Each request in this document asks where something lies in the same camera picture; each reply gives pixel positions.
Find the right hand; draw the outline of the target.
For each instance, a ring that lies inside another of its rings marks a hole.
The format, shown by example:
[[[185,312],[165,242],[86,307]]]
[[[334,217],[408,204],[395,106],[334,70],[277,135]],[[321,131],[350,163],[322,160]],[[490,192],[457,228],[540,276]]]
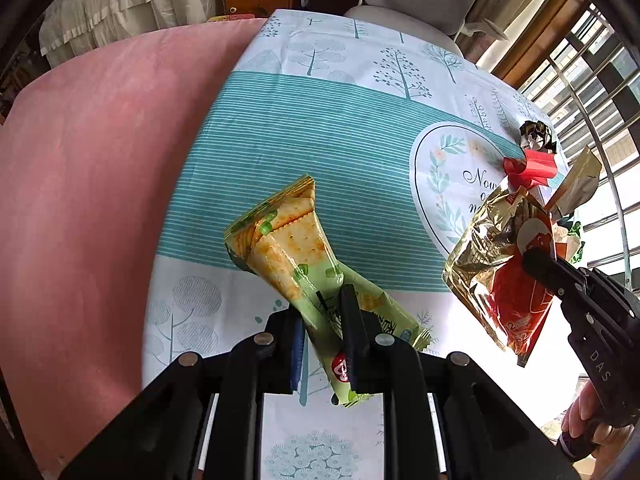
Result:
[[[604,411],[596,388],[586,382],[577,399],[566,412],[559,445],[572,460],[580,460],[587,448],[594,445],[594,458],[600,468],[611,466],[629,441],[634,426],[615,428],[604,421]]]

